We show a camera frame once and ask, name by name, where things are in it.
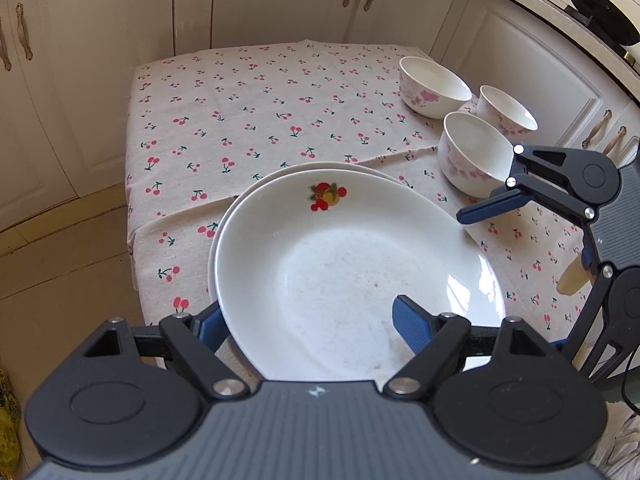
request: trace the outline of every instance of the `floor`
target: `floor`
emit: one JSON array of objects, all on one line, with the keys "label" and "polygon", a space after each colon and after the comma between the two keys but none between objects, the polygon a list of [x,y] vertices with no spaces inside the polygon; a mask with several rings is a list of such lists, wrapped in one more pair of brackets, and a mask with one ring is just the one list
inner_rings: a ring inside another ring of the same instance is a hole
[{"label": "floor", "polygon": [[[142,324],[131,285],[126,208],[0,257],[0,367],[24,407],[56,365],[105,319]],[[22,424],[16,479],[40,463]]]}]

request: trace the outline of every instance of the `stacked plates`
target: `stacked plates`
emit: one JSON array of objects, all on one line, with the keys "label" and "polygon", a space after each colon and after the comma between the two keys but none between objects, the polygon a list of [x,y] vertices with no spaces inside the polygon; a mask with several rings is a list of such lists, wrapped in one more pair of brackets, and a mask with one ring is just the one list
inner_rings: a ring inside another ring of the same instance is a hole
[{"label": "stacked plates", "polygon": [[382,387],[413,357],[392,323],[398,294],[476,325],[504,317],[495,273],[462,226],[388,176],[339,162],[285,168],[242,193],[213,238],[209,290],[268,380]]}]

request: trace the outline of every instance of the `table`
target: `table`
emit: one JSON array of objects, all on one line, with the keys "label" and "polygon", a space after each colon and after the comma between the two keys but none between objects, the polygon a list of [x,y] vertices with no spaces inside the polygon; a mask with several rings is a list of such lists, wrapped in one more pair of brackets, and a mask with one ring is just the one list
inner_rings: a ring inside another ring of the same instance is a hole
[{"label": "table", "polygon": [[[148,323],[209,305],[210,238],[235,195],[285,166],[341,160],[383,171],[454,216],[474,199],[441,173],[442,122],[398,92],[395,45],[313,41],[206,50],[139,67],[127,125],[128,244]],[[473,112],[475,101],[464,107]],[[534,203],[468,226],[508,314],[565,338],[590,285],[556,293],[582,233]],[[222,348],[220,356],[248,373]]]}]

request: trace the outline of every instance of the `metal screw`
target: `metal screw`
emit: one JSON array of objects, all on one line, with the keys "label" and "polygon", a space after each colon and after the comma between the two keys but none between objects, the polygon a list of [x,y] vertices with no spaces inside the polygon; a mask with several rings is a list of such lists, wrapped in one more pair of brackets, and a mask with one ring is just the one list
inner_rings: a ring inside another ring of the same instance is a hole
[{"label": "metal screw", "polygon": [[238,379],[222,379],[213,384],[214,391],[225,397],[235,397],[244,392],[244,383]]},{"label": "metal screw", "polygon": [[420,389],[420,383],[411,377],[396,377],[389,381],[389,389],[398,395],[411,395]]}]

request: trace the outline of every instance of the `ceramic bowl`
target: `ceramic bowl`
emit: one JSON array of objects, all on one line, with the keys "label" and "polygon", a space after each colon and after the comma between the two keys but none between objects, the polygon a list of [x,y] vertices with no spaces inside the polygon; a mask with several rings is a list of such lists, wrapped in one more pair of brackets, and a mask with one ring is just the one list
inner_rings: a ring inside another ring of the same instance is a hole
[{"label": "ceramic bowl", "polygon": [[220,309],[261,376],[375,380],[413,352],[392,307],[407,294],[432,312],[499,326],[504,295],[484,252],[427,198],[347,170],[287,174],[231,213],[214,256]]},{"label": "ceramic bowl", "polygon": [[400,60],[400,95],[414,112],[443,119],[472,97],[462,79],[442,65],[423,57]]},{"label": "ceramic bowl", "polygon": [[488,85],[480,87],[476,115],[496,128],[510,142],[517,144],[538,129],[533,115],[509,94]]},{"label": "ceramic bowl", "polygon": [[508,178],[512,161],[513,146],[486,121],[465,112],[444,118],[438,163],[463,193],[488,198]]}]

